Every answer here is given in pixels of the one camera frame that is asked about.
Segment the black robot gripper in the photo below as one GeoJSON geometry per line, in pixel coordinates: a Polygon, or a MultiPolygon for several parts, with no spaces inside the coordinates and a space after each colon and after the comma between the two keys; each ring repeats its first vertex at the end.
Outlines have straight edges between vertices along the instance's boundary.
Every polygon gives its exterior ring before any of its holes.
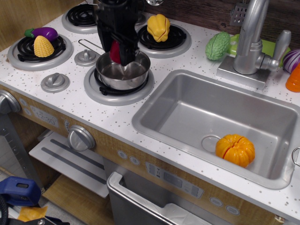
{"type": "Polygon", "coordinates": [[[107,52],[113,40],[119,43],[122,66],[135,61],[139,53],[139,37],[135,31],[138,20],[136,0],[96,0],[94,15],[102,48],[107,52]]]}

